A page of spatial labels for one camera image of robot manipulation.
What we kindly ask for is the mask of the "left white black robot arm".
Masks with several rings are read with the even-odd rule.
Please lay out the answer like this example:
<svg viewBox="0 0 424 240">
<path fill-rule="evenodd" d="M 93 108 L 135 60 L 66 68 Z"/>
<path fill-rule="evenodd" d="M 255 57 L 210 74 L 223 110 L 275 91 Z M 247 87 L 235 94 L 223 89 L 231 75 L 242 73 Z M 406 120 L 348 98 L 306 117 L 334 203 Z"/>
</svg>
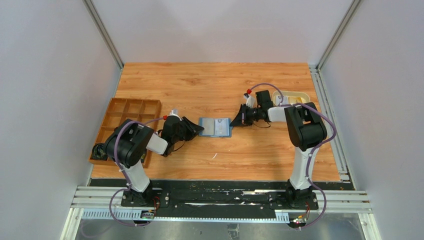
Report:
<svg viewBox="0 0 424 240">
<path fill-rule="evenodd" d="M 153 197 L 153 184 L 147 176 L 142 156 L 146 151 L 167 157 L 178 142 L 189 142 L 205 128 L 175 114 L 141 123 L 126 119 L 103 144 L 103 151 L 123 173 L 126 190 L 144 205 Z"/>
</svg>

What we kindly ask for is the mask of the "blue card holder wallet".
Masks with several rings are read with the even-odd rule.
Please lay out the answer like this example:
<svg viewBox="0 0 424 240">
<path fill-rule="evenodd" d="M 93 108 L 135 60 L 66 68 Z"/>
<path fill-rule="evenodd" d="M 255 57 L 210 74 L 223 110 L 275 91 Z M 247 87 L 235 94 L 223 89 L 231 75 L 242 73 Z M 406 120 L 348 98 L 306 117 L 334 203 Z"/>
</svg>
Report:
<svg viewBox="0 0 424 240">
<path fill-rule="evenodd" d="M 207 138 L 230 138 L 232 136 L 232 127 L 230 118 L 210 118 L 200 117 L 198 125 L 203 127 L 199 133 L 200 137 Z"/>
</svg>

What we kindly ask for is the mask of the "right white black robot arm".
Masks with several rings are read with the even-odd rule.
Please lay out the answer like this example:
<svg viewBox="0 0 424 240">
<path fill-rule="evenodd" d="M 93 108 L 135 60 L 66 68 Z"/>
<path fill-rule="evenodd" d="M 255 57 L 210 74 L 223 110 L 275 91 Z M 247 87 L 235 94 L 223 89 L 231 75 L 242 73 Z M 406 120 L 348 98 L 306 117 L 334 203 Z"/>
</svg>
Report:
<svg viewBox="0 0 424 240">
<path fill-rule="evenodd" d="M 274 104 L 268 90 L 258 91 L 255 98 L 248 90 L 230 127 L 248 127 L 260 120 L 266 123 L 284 122 L 294 149 L 294 166 L 287 181 L 284 199 L 290 205 L 312 196 L 311 175 L 317 152 L 327 138 L 325 124 L 313 102 Z"/>
</svg>

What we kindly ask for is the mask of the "gold VIP card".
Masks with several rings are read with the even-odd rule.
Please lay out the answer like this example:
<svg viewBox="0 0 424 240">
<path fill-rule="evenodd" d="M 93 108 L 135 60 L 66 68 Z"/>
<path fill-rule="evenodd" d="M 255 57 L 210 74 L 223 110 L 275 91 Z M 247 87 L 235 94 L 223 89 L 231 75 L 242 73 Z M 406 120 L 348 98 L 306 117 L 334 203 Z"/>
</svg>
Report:
<svg viewBox="0 0 424 240">
<path fill-rule="evenodd" d="M 296 104 L 296 103 L 304 103 L 304 100 L 301 97 L 289 96 L 288 102 L 289 102 L 289 104 L 293 105 L 293 104 Z"/>
</svg>

